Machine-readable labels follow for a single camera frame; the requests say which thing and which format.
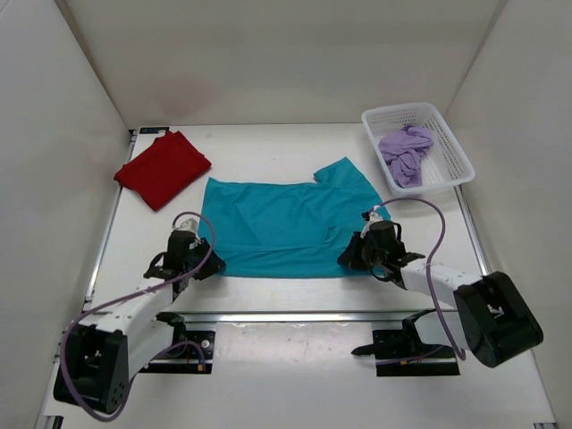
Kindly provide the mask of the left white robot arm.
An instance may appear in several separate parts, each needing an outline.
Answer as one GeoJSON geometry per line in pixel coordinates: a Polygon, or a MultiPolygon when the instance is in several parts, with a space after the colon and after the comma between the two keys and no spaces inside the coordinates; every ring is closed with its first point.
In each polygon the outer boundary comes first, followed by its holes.
{"type": "Polygon", "coordinates": [[[103,421],[126,404],[137,373],[156,359],[184,359],[190,373],[207,373],[214,353],[213,332],[191,331],[169,306],[192,281],[225,267],[208,241],[193,231],[174,230],[127,297],[98,307],[66,331],[55,400],[90,410],[103,421]]]}

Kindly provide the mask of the blue t shirt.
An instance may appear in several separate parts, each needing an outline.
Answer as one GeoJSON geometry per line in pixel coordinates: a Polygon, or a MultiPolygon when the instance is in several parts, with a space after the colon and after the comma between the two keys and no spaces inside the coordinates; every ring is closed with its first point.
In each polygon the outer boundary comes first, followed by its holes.
{"type": "Polygon", "coordinates": [[[362,213],[381,197],[348,159],[329,164],[311,182],[206,183],[199,225],[214,239],[227,277],[320,279],[356,275],[338,264],[362,213]]]}

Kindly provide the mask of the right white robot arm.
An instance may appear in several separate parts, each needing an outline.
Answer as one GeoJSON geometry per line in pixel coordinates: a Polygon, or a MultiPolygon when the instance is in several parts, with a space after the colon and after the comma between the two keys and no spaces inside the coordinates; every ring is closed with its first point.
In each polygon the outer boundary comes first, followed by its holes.
{"type": "Polygon", "coordinates": [[[368,223],[364,231],[354,232],[338,264],[455,308],[457,315],[450,318],[434,310],[437,320],[445,323],[445,340],[470,350],[487,367],[499,366],[543,342],[541,326],[508,275],[469,275],[407,252],[401,226],[392,221],[368,223]]]}

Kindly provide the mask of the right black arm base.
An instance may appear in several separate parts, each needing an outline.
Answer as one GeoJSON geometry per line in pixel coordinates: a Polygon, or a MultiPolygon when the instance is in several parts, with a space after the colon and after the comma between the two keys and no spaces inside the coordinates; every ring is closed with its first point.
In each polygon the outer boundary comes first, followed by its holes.
{"type": "Polygon", "coordinates": [[[401,321],[399,329],[374,329],[373,342],[351,351],[354,357],[374,356],[377,377],[457,376],[455,353],[450,346],[421,340],[415,323],[434,310],[424,310],[401,321]]]}

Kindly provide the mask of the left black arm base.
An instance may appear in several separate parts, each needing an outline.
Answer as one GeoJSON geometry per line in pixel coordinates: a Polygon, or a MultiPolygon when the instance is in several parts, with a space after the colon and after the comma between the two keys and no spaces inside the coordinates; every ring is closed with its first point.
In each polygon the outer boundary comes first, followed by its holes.
{"type": "Polygon", "coordinates": [[[142,374],[211,374],[215,355],[215,326],[187,321],[183,315],[160,313],[158,320],[173,328],[172,345],[146,364],[142,374]]]}

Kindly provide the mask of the red t shirt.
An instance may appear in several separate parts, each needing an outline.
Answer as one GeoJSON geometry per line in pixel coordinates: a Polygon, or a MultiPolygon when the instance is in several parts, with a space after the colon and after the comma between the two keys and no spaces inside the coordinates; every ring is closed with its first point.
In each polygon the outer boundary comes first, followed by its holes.
{"type": "Polygon", "coordinates": [[[157,212],[211,167],[212,163],[180,131],[167,131],[125,164],[114,179],[157,212]]]}

